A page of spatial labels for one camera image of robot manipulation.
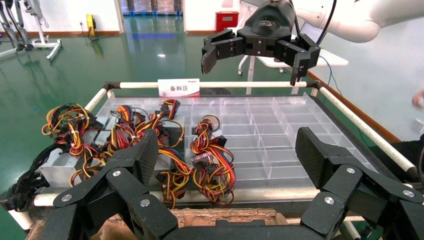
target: yellow device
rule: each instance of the yellow device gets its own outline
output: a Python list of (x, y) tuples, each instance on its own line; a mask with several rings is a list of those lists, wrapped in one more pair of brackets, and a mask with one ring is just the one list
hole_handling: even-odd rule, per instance
[(96, 22), (95, 22), (92, 14), (87, 14), (87, 28), (88, 28), (88, 36), (95, 37), (96, 36)]

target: metal screw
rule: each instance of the metal screw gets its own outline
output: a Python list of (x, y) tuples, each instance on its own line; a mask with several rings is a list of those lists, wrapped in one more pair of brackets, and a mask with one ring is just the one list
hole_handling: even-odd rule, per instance
[(149, 200), (149, 199), (143, 199), (143, 200), (141, 200), (141, 202), (140, 202), (140, 206), (141, 206), (142, 208), (147, 207), (149, 204), (150, 204), (150, 200)]
[(62, 197), (62, 202), (67, 202), (71, 200), (71, 198), (72, 198), (71, 194), (66, 194), (65, 196)]
[(403, 194), (405, 194), (406, 196), (413, 198), (415, 197), (415, 194), (409, 190), (403, 190)]
[(324, 197), (324, 202), (326, 202), (327, 204), (333, 205), (334, 199), (329, 197), (329, 196), (326, 196), (326, 197)]
[(355, 169), (350, 168), (350, 167), (346, 168), (346, 171), (347, 171), (348, 173), (350, 173), (350, 174), (354, 174), (354, 173), (356, 173)]

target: white pipe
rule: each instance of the white pipe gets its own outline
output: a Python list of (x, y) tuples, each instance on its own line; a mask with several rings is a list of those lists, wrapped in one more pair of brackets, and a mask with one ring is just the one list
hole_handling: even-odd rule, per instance
[(347, 118), (349, 118), (359, 129), (362, 130), (377, 146), (381, 148), (394, 162), (399, 165), (405, 172), (415, 166), (394, 147), (392, 147), (384, 138), (382, 138), (376, 131), (368, 126), (362, 119), (360, 119), (353, 111), (345, 106), (338, 100), (330, 91), (325, 87), (321, 87), (319, 91), (332, 102)]
[(85, 106), (85, 109), (88, 111), (93, 111), (96, 105), (100, 102), (100, 100), (106, 95), (106, 89), (102, 88), (98, 93), (93, 97), (93, 99)]
[[(287, 218), (286, 220), (288, 224), (298, 225), (301, 223), (300, 217)], [(347, 216), (344, 218), (344, 221), (357, 222), (357, 221), (365, 221), (365, 219), (361, 216)]]
[[(121, 82), (121, 89), (156, 89), (157, 82)], [(288, 81), (205, 81), (200, 82), (201, 88), (293, 88)], [(306, 82), (297, 82), (295, 87), (306, 88)]]
[(361, 235), (359, 235), (357, 229), (351, 221), (345, 221), (344, 226), (346, 226), (346, 229), (353, 240), (361, 239)]
[[(252, 202), (292, 202), (292, 201), (311, 201), (320, 192), (315, 187), (286, 187), (286, 188), (252, 188), (235, 189), (236, 201), (242, 203)], [(60, 193), (41, 193), (34, 198), (34, 206), (52, 207), (53, 201)], [(162, 201), (161, 191), (151, 191), (157, 199)], [(209, 200), (197, 190), (185, 192), (183, 198), (178, 203), (206, 203)]]
[(241, 71), (243, 64), (246, 62), (246, 59), (248, 59), (248, 55), (244, 55), (243, 59), (241, 59), (240, 64), (238, 64), (238, 70)]
[(31, 226), (34, 224), (34, 221), (28, 211), (18, 212), (15, 210), (10, 210), (8, 212), (23, 230), (30, 229)]

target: person's hand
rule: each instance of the person's hand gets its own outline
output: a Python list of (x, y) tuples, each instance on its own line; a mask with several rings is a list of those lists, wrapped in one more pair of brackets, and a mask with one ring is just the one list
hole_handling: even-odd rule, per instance
[(412, 98), (412, 105), (417, 109), (424, 109), (422, 103), (424, 103), (424, 90), (418, 92)]

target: blue cable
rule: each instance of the blue cable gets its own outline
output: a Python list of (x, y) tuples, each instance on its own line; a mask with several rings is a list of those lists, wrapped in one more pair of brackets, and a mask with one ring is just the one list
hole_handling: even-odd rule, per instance
[[(334, 79), (335, 88), (336, 88), (336, 89), (338, 90), (338, 92), (340, 93), (341, 98), (343, 98), (342, 91), (340, 91), (339, 87), (337, 86), (336, 79), (335, 79), (335, 78), (334, 78), (334, 76), (333, 76), (333, 70), (332, 70), (332, 68), (331, 68), (331, 66), (330, 66), (330, 63), (329, 63), (329, 62), (327, 61), (327, 59), (325, 59), (323, 56), (319, 56), (319, 57), (320, 57), (320, 58), (322, 58), (322, 59), (324, 59), (324, 61), (325, 61), (325, 62), (327, 63), (327, 65), (328, 65), (328, 68), (330, 69), (330, 77), (328, 78), (327, 86), (328, 86), (328, 87), (330, 87), (331, 78), (332, 78), (332, 79)], [(359, 132), (360, 138), (362, 139), (363, 143), (364, 143), (367, 147), (370, 147), (370, 146), (368, 145), (368, 143), (365, 141), (364, 136), (362, 136), (362, 132), (361, 132), (361, 130), (359, 129), (359, 127), (357, 127), (357, 129), (358, 129), (358, 132)]]
[(328, 78), (327, 86), (328, 86), (328, 87), (330, 87), (330, 82), (331, 82), (331, 78), (332, 78), (332, 79), (334, 80), (335, 88), (336, 88), (336, 89), (338, 90), (338, 92), (340, 93), (341, 98), (343, 98), (342, 91), (340, 91), (339, 86), (337, 86), (337, 81), (336, 81), (336, 79), (334, 78), (333, 70), (332, 70), (332, 68), (331, 68), (331, 66), (330, 66), (329, 61), (327, 61), (327, 59), (325, 59), (325, 57), (323, 57), (323, 56), (319, 56), (319, 57), (320, 57), (320, 58), (322, 58), (322, 59), (324, 59), (324, 61), (327, 63), (328, 68), (330, 69), (330, 76), (329, 76), (329, 78)]
[(333, 70), (332, 70), (332, 68), (331, 68), (331, 66), (330, 66), (330, 63), (329, 63), (329, 61), (327, 61), (327, 59), (325, 59), (325, 57), (323, 57), (323, 56), (319, 56), (320, 58), (322, 58), (322, 59), (324, 59), (324, 61), (327, 63), (327, 66), (328, 66), (328, 68), (330, 69), (330, 76), (329, 76), (329, 78), (328, 78), (328, 82), (327, 82), (327, 86), (330, 86), (330, 81), (331, 81), (331, 77), (333, 76)]

